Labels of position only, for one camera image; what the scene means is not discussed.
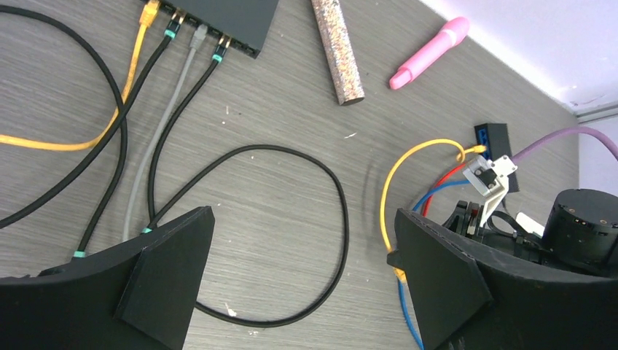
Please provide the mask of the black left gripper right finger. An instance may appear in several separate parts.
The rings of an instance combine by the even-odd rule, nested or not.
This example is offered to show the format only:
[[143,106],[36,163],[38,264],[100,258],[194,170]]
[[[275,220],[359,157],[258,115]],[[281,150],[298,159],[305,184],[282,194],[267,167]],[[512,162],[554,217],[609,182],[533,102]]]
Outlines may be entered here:
[[615,349],[617,281],[527,262],[399,209],[426,349]]

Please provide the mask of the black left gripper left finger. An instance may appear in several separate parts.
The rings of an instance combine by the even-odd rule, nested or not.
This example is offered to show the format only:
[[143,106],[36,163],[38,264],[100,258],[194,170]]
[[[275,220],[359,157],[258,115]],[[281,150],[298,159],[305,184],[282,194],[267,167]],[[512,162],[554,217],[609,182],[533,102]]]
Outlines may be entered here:
[[3,349],[181,349],[214,233],[201,206],[37,276],[1,280]]

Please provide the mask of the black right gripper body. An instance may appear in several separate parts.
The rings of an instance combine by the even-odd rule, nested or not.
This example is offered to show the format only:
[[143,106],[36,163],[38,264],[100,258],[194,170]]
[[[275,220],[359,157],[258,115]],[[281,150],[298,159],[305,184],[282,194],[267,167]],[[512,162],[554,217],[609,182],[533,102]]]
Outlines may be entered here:
[[482,224],[483,205],[459,201],[442,224],[444,228],[478,243],[532,263],[554,263],[552,253],[541,244],[541,237],[527,231],[509,214],[494,211]]

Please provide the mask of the small black TP-Link switch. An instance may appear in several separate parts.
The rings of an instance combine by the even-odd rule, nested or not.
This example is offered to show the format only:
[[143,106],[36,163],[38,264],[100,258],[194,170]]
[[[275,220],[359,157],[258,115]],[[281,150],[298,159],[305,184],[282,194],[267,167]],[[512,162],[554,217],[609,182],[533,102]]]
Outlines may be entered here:
[[477,143],[486,146],[482,156],[486,160],[496,160],[504,155],[512,157],[509,131],[506,123],[487,122],[474,126]]

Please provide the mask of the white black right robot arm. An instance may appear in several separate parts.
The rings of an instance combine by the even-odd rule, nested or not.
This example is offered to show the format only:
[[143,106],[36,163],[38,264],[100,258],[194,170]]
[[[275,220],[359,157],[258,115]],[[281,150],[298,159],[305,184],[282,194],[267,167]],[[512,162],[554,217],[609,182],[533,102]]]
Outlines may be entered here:
[[404,272],[426,349],[615,349],[617,198],[560,192],[542,234],[460,201],[442,224],[396,213],[389,265]]

